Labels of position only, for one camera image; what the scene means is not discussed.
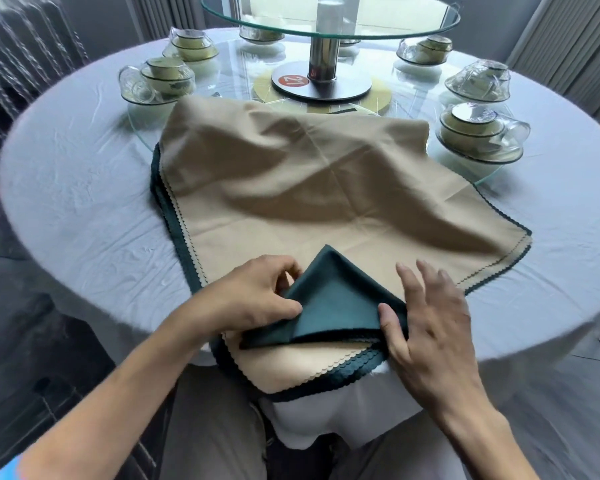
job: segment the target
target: right arm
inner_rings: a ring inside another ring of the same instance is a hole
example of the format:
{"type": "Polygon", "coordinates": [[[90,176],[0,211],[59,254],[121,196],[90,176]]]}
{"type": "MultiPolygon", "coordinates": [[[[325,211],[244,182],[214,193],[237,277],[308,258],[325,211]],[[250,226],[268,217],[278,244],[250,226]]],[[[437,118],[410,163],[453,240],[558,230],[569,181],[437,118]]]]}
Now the right arm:
{"type": "Polygon", "coordinates": [[[409,338],[385,304],[378,307],[392,364],[409,393],[430,414],[475,480],[539,480],[506,418],[491,404],[478,373],[471,316],[444,270],[418,261],[424,288],[404,265],[409,338]]]}

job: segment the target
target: red number sticker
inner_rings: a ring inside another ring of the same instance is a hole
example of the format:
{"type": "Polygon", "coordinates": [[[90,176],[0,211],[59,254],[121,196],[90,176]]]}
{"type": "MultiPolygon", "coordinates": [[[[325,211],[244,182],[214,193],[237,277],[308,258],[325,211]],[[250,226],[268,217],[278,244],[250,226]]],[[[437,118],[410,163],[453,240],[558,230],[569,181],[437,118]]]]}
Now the red number sticker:
{"type": "Polygon", "coordinates": [[[278,79],[278,82],[283,86],[288,86],[291,88],[301,88],[302,86],[306,86],[307,84],[309,84],[309,79],[307,79],[303,75],[289,74],[280,77],[278,79]]]}

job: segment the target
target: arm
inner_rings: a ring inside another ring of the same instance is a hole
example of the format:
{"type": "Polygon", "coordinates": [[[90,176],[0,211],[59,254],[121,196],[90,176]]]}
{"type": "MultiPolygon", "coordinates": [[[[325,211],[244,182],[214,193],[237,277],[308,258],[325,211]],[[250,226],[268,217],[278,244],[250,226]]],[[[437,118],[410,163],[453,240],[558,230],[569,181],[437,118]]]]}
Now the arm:
{"type": "Polygon", "coordinates": [[[26,450],[23,480],[113,479],[192,356],[209,337],[297,316],[275,291],[301,270],[290,257],[260,257],[206,286],[172,312],[112,374],[26,450]]]}
{"type": "Polygon", "coordinates": [[[409,338],[392,309],[378,307],[393,366],[476,480],[539,480],[478,373],[471,316],[462,290],[444,271],[418,261],[416,275],[396,266],[404,286],[409,338]]]}

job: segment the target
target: left arm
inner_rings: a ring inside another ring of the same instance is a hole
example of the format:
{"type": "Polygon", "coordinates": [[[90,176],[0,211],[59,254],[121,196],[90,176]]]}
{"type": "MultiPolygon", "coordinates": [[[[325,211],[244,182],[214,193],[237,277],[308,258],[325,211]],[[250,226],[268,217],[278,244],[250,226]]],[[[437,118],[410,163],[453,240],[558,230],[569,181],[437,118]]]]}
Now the left arm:
{"type": "Polygon", "coordinates": [[[26,450],[22,480],[113,479],[164,398],[208,338],[297,316],[302,307],[275,293],[290,257],[260,257],[206,286],[172,312],[111,375],[26,450]]]}

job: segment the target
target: person's leg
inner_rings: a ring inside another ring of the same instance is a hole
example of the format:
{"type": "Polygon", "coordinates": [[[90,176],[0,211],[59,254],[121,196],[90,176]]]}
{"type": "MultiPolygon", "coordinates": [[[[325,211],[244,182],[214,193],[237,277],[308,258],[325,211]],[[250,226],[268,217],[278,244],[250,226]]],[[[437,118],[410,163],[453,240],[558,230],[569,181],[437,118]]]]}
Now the person's leg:
{"type": "Polygon", "coordinates": [[[462,462],[429,416],[421,412],[345,453],[329,480],[466,480],[462,462]]]}
{"type": "Polygon", "coordinates": [[[160,480],[266,480],[262,421],[216,367],[188,366],[178,382],[160,480]]]}

